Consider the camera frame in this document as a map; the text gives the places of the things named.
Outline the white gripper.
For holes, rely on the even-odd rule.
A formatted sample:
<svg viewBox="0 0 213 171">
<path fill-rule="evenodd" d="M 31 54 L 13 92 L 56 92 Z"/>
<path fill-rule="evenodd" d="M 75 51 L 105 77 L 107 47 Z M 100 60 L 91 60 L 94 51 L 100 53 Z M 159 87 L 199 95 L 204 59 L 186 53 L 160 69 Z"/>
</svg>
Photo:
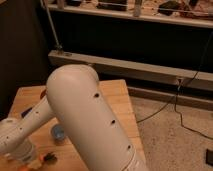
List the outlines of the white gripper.
<svg viewBox="0 0 213 171">
<path fill-rule="evenodd" d="M 10 152 L 10 156 L 15 160 L 28 164 L 37 157 L 35 145 L 30 140 L 26 139 Z"/>
</svg>

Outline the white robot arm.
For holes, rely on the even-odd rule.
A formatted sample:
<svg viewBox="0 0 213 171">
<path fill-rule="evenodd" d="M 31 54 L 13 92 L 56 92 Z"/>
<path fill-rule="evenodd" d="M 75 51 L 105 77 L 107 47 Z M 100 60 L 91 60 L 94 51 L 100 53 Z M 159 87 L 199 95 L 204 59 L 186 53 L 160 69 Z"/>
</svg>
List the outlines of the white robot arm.
<svg viewBox="0 0 213 171">
<path fill-rule="evenodd" d="M 97 72 L 88 65 L 57 68 L 47 79 L 46 95 L 24 118 L 0 121 L 0 155 L 32 161 L 35 150 L 28 137 L 53 118 L 89 171 L 148 171 L 104 99 Z"/>
</svg>

